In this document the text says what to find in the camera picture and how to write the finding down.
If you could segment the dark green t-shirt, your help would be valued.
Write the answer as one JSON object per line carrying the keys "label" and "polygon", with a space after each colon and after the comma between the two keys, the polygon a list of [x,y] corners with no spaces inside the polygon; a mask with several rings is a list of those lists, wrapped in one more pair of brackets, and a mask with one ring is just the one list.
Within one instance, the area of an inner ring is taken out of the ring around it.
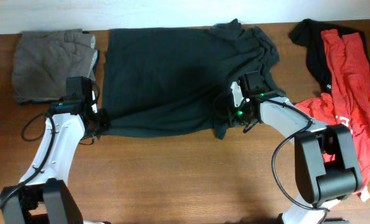
{"label": "dark green t-shirt", "polygon": [[113,29],[109,33],[103,106],[110,136],[155,138],[213,129],[223,139],[234,117],[230,86],[279,61],[259,27],[233,20],[209,29]]}

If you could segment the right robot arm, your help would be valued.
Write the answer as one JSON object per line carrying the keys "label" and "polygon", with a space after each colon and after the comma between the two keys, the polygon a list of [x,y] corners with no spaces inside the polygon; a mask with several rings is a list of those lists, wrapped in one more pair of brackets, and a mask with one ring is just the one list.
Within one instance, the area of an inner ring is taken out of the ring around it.
{"label": "right robot arm", "polygon": [[[329,125],[302,112],[271,78],[258,71],[233,81],[228,95],[228,119],[244,124],[245,133],[264,123],[284,136],[273,152],[271,169],[278,188],[292,204],[279,214],[277,223],[328,223],[329,211],[361,190],[358,157],[345,125]],[[296,198],[285,191],[275,165],[279,151],[288,142],[294,145]]]}

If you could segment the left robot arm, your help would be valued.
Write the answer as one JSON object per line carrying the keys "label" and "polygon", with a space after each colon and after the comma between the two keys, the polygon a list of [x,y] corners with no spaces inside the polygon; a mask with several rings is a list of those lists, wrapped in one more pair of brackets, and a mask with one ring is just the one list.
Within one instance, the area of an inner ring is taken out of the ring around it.
{"label": "left robot arm", "polygon": [[65,96],[41,114],[45,129],[30,167],[17,185],[0,194],[5,223],[86,222],[67,185],[78,145],[100,138],[111,126],[106,110],[97,107],[99,96],[95,81],[67,78]]}

